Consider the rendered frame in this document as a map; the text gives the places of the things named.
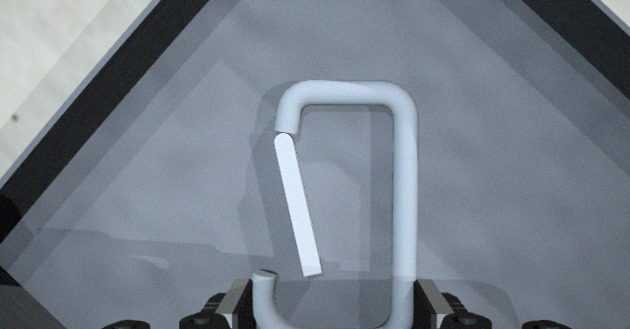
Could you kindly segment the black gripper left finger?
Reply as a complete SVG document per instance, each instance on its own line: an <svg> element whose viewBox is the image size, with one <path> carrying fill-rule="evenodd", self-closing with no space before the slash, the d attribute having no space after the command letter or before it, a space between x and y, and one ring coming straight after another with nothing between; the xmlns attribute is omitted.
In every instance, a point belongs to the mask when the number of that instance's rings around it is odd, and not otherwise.
<svg viewBox="0 0 630 329"><path fill-rule="evenodd" d="M101 329L151 329L151 326L145 321L121 320ZM253 282L234 280L227 293L211 296L200 312L182 318L179 329L256 329Z"/></svg>

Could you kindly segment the grey tray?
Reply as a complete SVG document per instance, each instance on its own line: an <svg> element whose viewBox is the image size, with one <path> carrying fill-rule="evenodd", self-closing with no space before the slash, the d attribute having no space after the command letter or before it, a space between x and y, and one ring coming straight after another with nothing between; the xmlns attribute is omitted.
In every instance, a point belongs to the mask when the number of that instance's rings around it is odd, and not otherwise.
<svg viewBox="0 0 630 329"><path fill-rule="evenodd" d="M417 279L492 329L630 329L630 27L601 0L152 0L0 179L0 329L179 329L257 269L295 326L382 325L393 115L285 133L304 276L274 126L306 80L413 97Z"/></svg>

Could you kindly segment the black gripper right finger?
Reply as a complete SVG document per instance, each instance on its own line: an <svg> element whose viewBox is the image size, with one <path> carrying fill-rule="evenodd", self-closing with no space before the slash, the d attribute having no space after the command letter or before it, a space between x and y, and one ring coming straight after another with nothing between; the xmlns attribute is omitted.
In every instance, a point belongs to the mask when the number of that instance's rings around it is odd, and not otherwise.
<svg viewBox="0 0 630 329"><path fill-rule="evenodd" d="M432 279L413 282L411 329L492 329L488 318L468 312L456 296L442 294ZM522 329L572 328L551 320L536 320L524 323Z"/></svg>

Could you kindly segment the grey carabiner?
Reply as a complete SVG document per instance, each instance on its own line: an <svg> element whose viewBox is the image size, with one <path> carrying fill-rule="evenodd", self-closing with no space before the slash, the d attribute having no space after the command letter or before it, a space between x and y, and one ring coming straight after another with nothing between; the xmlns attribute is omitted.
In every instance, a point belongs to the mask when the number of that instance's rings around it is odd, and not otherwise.
<svg viewBox="0 0 630 329"><path fill-rule="evenodd" d="M393 115L391 311L373 329L411 329L413 282L417 276L418 110L402 86L385 80L306 80L289 87L279 100L274 131L283 186L303 275L322 272L322 263L291 134L298 134L308 105L382 105ZM252 272L253 314L260 329L309 329L288 322L276 304L278 274Z"/></svg>

